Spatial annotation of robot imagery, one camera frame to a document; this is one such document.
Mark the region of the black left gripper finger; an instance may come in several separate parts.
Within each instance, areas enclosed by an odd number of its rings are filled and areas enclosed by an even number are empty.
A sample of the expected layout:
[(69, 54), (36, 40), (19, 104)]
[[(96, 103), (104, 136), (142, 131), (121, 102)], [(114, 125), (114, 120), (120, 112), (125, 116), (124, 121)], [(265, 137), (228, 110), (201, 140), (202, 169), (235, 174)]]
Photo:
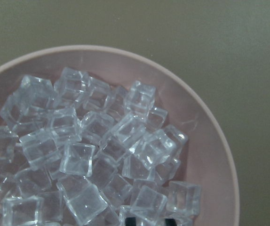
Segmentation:
[[(125, 226), (137, 226), (136, 217), (127, 217), (125, 218)], [(165, 226), (175, 226), (175, 219), (166, 218)]]

